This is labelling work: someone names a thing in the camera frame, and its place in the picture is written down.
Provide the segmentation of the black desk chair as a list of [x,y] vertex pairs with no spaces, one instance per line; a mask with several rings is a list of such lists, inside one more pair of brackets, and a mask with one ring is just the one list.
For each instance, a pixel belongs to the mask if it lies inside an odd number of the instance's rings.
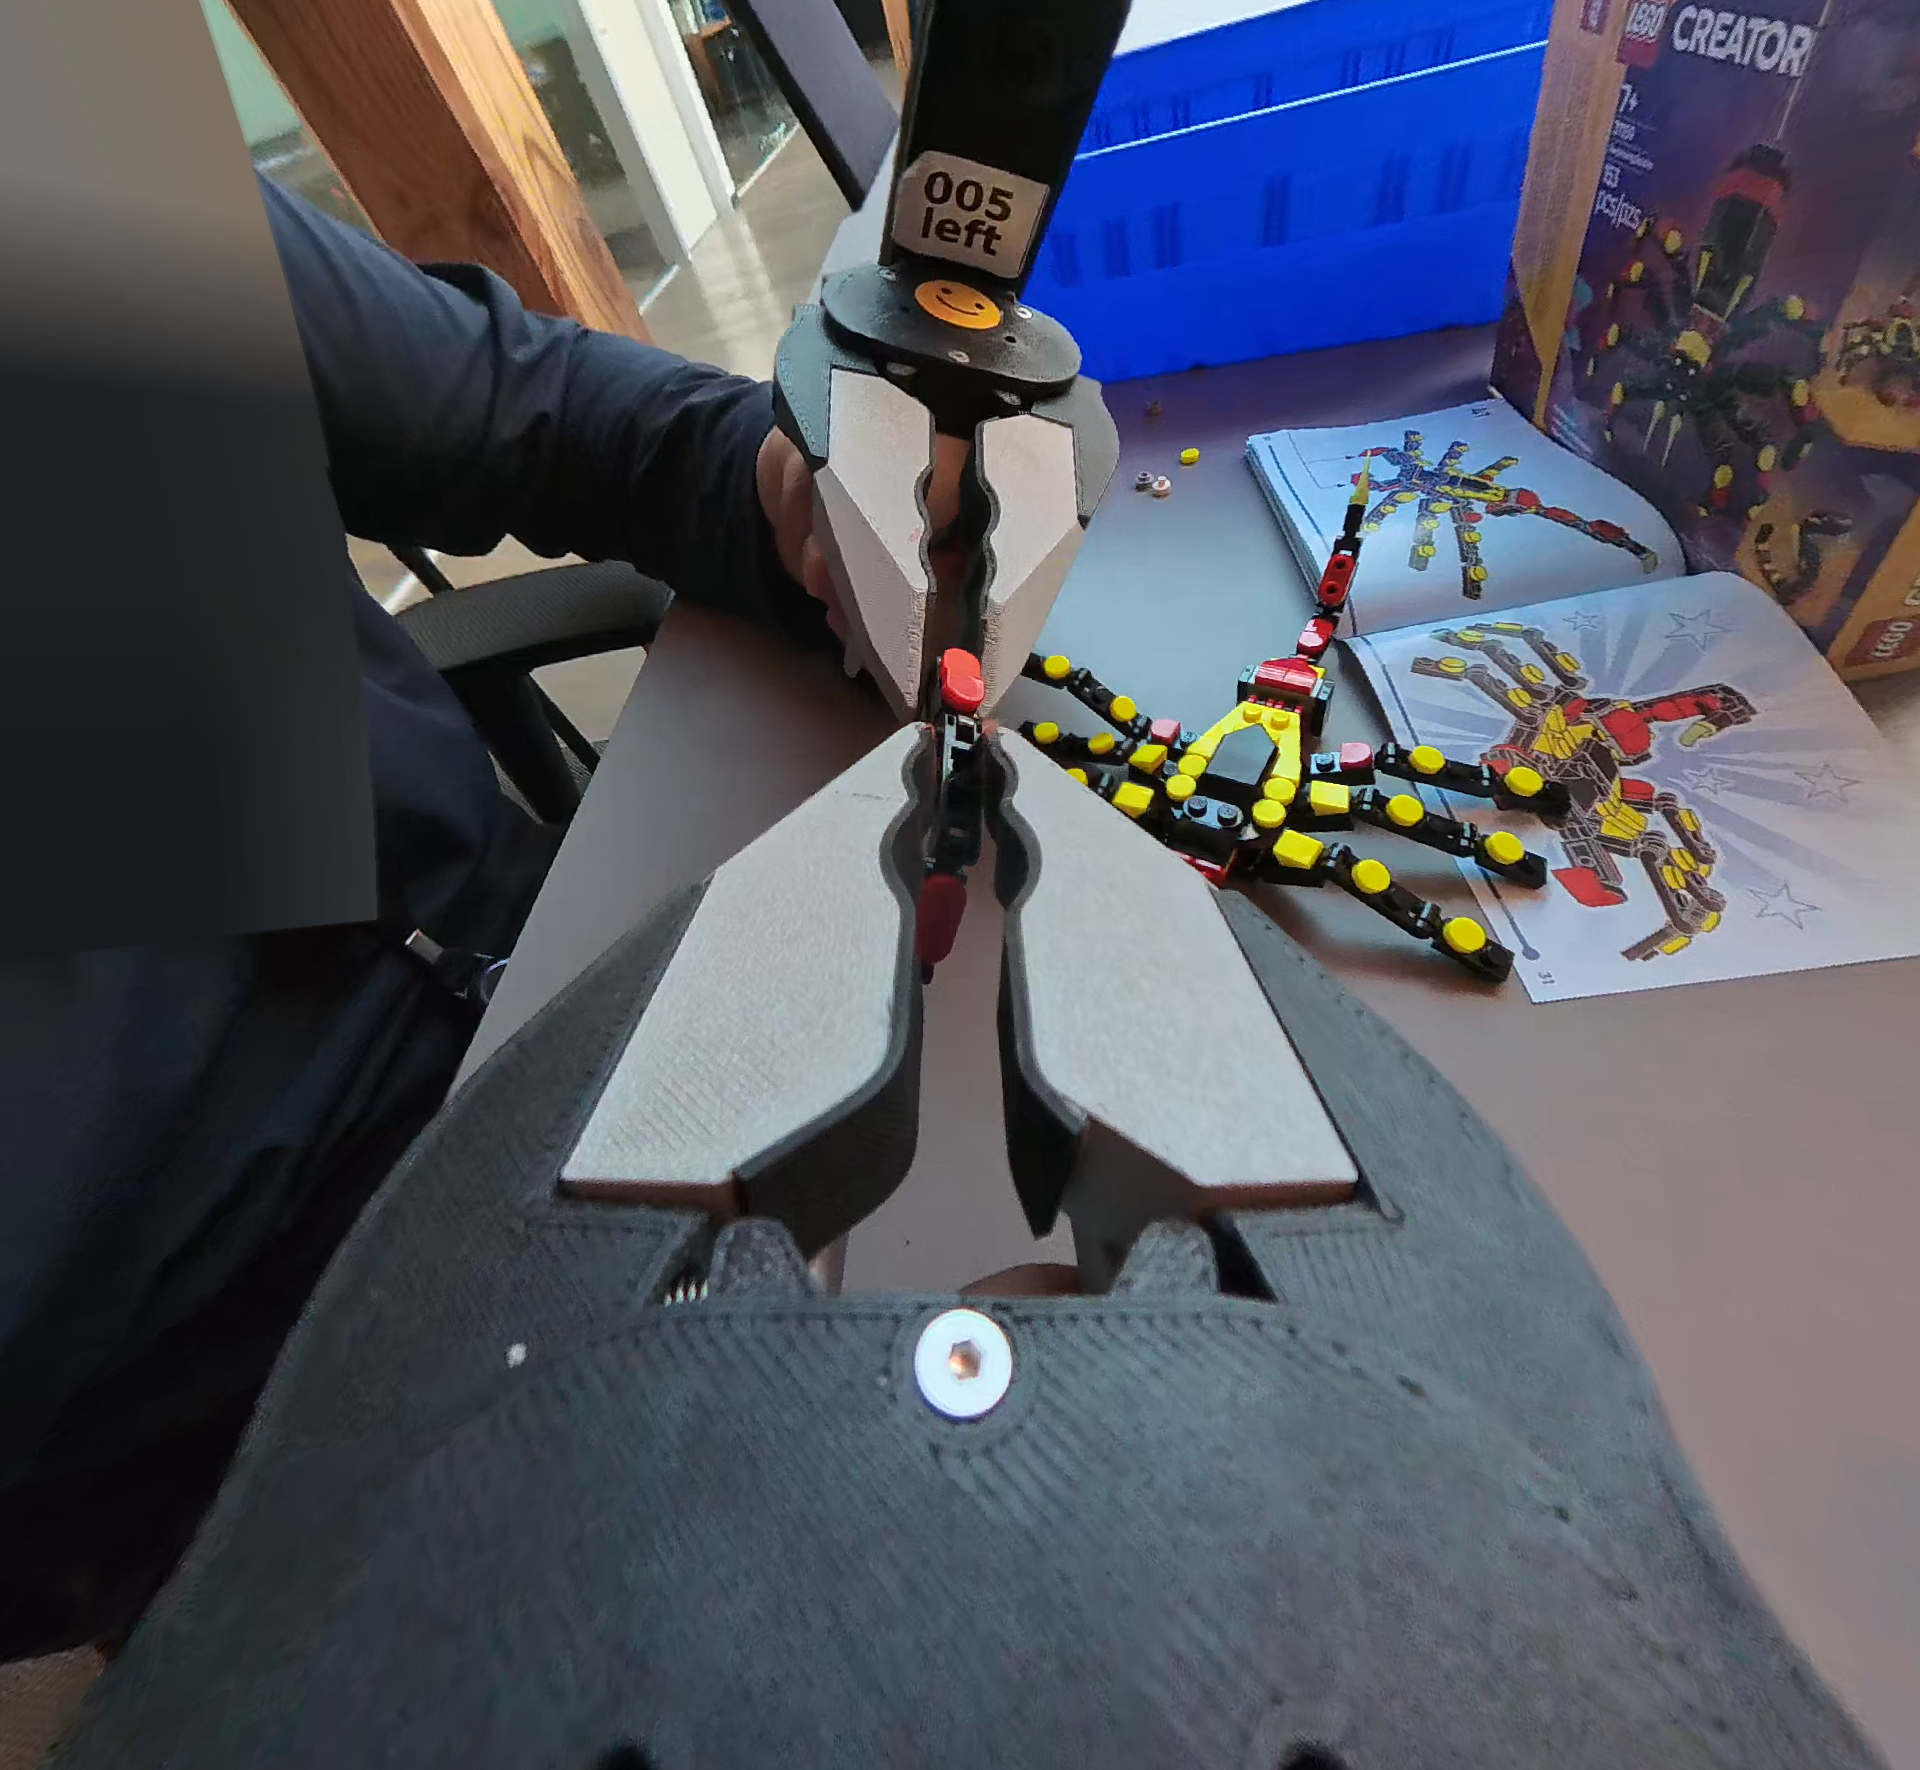
[[539,675],[646,648],[674,592],[619,556],[455,585],[422,546],[395,540],[391,553],[422,583],[405,609],[382,606],[349,553],[333,578],[368,675],[379,783],[419,783],[441,765],[441,795],[465,788],[488,799],[488,818],[557,842],[603,750]]

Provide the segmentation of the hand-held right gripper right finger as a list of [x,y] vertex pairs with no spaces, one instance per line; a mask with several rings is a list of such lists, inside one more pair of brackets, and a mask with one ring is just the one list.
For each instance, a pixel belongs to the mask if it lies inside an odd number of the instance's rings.
[[1364,1184],[1224,902],[1042,750],[993,736],[1003,1121],[1036,1231],[1099,1293],[1157,1221]]

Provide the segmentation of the person's left hand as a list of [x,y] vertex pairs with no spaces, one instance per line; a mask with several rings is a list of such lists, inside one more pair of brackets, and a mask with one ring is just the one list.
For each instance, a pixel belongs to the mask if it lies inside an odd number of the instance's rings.
[[813,469],[780,428],[771,428],[756,451],[756,494],[773,566],[767,579],[777,621],[803,644],[826,647],[832,634],[833,651],[842,655],[848,614],[817,525]]

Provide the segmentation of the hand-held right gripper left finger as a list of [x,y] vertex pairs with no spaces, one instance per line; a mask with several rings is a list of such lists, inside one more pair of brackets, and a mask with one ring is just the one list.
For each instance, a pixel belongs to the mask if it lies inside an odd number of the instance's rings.
[[912,867],[931,730],[902,726],[708,877],[560,1165],[579,1198],[780,1221],[826,1253],[918,1147]]

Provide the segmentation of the wooden post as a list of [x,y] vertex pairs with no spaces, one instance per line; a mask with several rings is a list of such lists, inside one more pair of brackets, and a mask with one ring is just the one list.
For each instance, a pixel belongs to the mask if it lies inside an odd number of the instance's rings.
[[646,342],[491,0],[227,0],[379,236]]

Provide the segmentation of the blue storage bin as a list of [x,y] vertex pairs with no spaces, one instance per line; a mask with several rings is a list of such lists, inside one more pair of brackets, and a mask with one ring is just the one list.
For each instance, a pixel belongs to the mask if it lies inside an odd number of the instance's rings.
[[1080,151],[1546,36],[1552,0],[1137,0]]
[[1083,154],[1026,305],[1115,385],[1502,315],[1546,43]]

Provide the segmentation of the black red brick leg segment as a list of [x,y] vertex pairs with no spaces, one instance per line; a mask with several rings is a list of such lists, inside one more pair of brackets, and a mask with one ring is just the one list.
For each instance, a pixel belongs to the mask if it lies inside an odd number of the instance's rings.
[[937,658],[928,710],[927,740],[914,765],[922,980],[931,980],[953,953],[986,829],[986,675],[976,651],[953,647]]

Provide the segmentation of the black high-back chair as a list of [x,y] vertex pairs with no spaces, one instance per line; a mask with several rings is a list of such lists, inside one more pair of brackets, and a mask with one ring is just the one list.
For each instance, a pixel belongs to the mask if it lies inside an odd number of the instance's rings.
[[851,209],[882,171],[898,131],[836,0],[721,0],[748,30]]

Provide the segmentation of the yellow purple toy set box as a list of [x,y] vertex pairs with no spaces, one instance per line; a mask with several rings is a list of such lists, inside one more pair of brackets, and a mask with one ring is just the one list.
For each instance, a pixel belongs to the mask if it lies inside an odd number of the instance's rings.
[[1491,385],[1918,670],[1918,0],[1556,0]]

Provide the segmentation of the large spider instruction booklet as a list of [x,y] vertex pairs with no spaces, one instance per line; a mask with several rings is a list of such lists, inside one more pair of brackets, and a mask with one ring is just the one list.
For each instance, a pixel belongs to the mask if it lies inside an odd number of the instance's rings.
[[1760,585],[1691,572],[1652,503],[1502,397],[1267,431],[1249,461],[1404,753],[1523,767],[1536,806],[1446,795],[1543,856],[1467,867],[1543,1003],[1918,953],[1918,775]]

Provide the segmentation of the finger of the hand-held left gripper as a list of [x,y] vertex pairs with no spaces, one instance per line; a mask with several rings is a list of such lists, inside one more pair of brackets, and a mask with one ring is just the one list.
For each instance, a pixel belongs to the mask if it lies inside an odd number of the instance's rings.
[[984,698],[1020,678],[1079,556],[1076,434],[1047,417],[996,417],[976,431],[963,476],[961,647]]
[[918,721],[937,602],[927,510],[934,414],[898,381],[836,364],[826,437],[813,484],[848,618],[848,665],[875,678],[899,721]]

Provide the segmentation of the black yellow brick spider model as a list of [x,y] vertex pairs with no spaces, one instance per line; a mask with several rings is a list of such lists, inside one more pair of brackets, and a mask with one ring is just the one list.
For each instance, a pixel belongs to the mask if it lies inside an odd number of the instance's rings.
[[1446,912],[1411,892],[1382,858],[1341,839],[1356,823],[1398,829],[1486,877],[1539,891],[1550,877],[1542,852],[1512,829],[1435,809],[1417,788],[1542,822],[1573,803],[1523,757],[1491,767],[1433,744],[1326,740],[1333,684],[1322,655],[1349,609],[1368,494],[1371,469],[1364,466],[1293,651],[1244,665],[1237,703],[1210,726],[1151,719],[1070,655],[1033,651],[1023,678],[1102,716],[1102,730],[1080,736],[1057,721],[1026,721],[1020,736],[1210,884],[1342,887],[1467,973],[1502,986],[1514,953],[1481,920]]

